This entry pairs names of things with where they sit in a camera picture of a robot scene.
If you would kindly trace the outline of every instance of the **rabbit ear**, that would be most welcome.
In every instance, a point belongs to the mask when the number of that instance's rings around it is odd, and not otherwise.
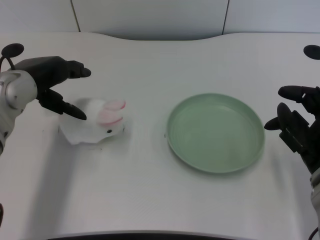
[[[117,112],[102,109],[96,118],[96,122],[101,126],[109,126],[120,122],[122,119],[123,117],[121,117]]]
[[[112,100],[112,101],[107,101],[103,105],[103,108],[111,111],[118,111],[120,109],[124,109],[125,106],[126,106],[125,100]]]

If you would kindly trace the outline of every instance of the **table surface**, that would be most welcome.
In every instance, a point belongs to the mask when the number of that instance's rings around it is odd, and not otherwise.
[[[233,174],[206,174],[177,159],[165,139],[183,99],[221,93],[266,123],[285,85],[319,85],[320,61],[304,55],[320,34],[237,33],[196,41],[133,41],[94,33],[0,34],[13,59],[61,56],[91,69],[53,89],[65,100],[124,98],[123,134],[71,146],[58,116],[35,100],[16,119],[0,158],[0,239],[116,231],[179,231],[236,239],[307,239],[317,226],[310,174],[300,156],[266,132],[262,158]]]

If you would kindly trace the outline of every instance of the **white plush rabbit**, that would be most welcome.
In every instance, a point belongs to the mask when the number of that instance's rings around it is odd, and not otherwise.
[[[73,105],[85,113],[86,120],[67,114],[59,118],[60,128],[72,145],[98,143],[125,129],[121,115],[122,109],[126,106],[124,100],[105,101],[98,98],[81,98]]]

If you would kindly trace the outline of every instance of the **plastic plate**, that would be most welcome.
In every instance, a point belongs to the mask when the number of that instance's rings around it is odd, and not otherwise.
[[[195,95],[169,116],[166,137],[175,154],[209,173],[229,173],[258,160],[265,131],[257,114],[243,102],[222,94]]]

